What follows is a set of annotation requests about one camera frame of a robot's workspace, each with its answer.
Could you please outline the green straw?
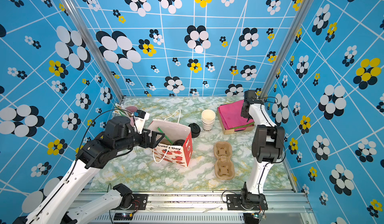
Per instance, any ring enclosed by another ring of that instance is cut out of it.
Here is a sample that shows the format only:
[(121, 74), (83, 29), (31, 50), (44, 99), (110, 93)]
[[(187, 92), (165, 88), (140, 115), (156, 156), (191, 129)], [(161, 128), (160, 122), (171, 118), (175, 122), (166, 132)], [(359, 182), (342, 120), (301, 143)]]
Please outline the green straw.
[(174, 144), (174, 142), (173, 142), (173, 141), (172, 141), (172, 140), (165, 134), (164, 131), (162, 131), (161, 128), (158, 127), (158, 131), (159, 131), (160, 133), (162, 133), (162, 134), (165, 135), (165, 138), (168, 140), (168, 142), (170, 143), (170, 145), (173, 145), (173, 144)]

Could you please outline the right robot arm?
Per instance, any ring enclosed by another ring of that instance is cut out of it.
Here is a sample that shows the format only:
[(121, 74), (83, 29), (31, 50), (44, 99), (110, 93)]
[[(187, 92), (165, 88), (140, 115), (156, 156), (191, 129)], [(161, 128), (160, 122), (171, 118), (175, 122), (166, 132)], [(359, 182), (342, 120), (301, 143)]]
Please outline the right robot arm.
[(272, 122), (264, 102), (255, 90), (244, 93), (241, 116), (248, 120), (253, 119), (256, 127), (252, 141), (254, 166), (242, 188), (241, 200), (249, 206), (262, 205), (266, 203), (263, 192), (268, 173), (273, 164), (283, 158), (285, 130)]

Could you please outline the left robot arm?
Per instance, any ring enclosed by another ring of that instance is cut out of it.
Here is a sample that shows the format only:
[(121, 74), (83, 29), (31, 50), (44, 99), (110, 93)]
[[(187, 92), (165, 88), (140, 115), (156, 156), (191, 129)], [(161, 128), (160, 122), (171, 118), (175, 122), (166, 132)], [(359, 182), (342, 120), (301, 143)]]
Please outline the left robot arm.
[(109, 120), (106, 129), (89, 141), (77, 153), (76, 160), (47, 197), (27, 216), (15, 219), (16, 224), (87, 224), (112, 209), (129, 209), (138, 205), (133, 192), (124, 184), (111, 188), (102, 197), (78, 208), (70, 206), (86, 184), (105, 165), (129, 154), (134, 147), (154, 149), (165, 137), (164, 133), (143, 129), (137, 131), (128, 117)]

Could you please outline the red white paper bag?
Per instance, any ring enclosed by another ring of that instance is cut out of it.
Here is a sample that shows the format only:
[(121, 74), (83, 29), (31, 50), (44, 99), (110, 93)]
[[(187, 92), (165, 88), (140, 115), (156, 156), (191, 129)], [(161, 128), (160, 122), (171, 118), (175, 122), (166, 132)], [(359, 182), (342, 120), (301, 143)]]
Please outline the red white paper bag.
[(164, 134), (165, 137), (153, 150), (155, 163), (169, 162), (188, 167), (193, 153), (192, 131), (189, 126), (180, 123), (181, 109), (171, 116), (155, 119), (149, 125), (151, 131)]

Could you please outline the black cup lid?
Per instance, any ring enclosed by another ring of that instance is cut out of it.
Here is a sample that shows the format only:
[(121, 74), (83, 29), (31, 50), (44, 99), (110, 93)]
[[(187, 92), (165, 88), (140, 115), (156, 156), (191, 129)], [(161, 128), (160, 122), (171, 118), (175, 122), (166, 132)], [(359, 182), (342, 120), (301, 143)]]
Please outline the black cup lid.
[(182, 147), (184, 145), (184, 143), (185, 143), (185, 140), (180, 139), (180, 140), (175, 141), (173, 143), (173, 146), (181, 146)]

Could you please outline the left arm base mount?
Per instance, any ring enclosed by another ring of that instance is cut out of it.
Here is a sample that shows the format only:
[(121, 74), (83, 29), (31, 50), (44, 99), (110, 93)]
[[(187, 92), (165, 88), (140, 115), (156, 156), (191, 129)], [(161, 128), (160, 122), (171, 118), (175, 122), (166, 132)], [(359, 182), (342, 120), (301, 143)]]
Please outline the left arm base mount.
[(145, 210), (146, 206), (148, 204), (148, 197), (147, 194), (139, 194), (139, 193), (133, 193), (130, 198), (126, 201), (123, 199), (122, 204), (120, 204), (118, 207), (114, 208), (114, 211), (122, 211), (122, 210), (130, 210), (130, 211), (137, 211), (137, 210)]

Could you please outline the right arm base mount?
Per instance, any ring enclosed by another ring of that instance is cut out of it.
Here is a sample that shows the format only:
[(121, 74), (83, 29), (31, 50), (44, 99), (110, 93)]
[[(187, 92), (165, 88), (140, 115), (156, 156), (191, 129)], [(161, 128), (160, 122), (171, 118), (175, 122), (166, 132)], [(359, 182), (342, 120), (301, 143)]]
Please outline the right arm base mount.
[(226, 195), (227, 208), (230, 211), (267, 211), (268, 204), (265, 195), (256, 194), (228, 194)]

